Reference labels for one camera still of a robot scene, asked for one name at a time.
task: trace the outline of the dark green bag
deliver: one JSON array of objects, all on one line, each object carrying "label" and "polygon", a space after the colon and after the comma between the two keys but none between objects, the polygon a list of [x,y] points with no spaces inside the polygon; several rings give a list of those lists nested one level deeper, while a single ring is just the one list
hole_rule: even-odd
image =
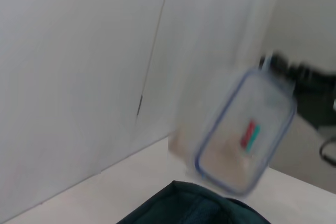
[{"label": "dark green bag", "polygon": [[173,181],[119,224],[269,224],[246,204],[198,186]]}]

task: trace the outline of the container lid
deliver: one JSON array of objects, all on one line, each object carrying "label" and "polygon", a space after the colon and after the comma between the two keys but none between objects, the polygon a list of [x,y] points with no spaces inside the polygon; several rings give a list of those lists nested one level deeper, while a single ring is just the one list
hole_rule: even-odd
[{"label": "container lid", "polygon": [[196,170],[229,193],[249,193],[295,112],[294,99],[276,79],[247,72],[209,125],[195,155]]}]

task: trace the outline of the white floor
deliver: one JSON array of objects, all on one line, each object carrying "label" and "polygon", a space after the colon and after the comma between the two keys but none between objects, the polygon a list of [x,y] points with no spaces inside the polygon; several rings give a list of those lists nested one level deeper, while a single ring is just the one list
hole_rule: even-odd
[{"label": "white floor", "polygon": [[[195,182],[167,152],[165,139],[6,224],[116,223],[172,180]],[[273,224],[336,220],[336,195],[270,168],[244,202]]]},{"label": "white floor", "polygon": [[319,155],[320,146],[324,141],[322,135],[304,119],[296,116],[269,166],[336,194],[336,169],[324,162]]}]

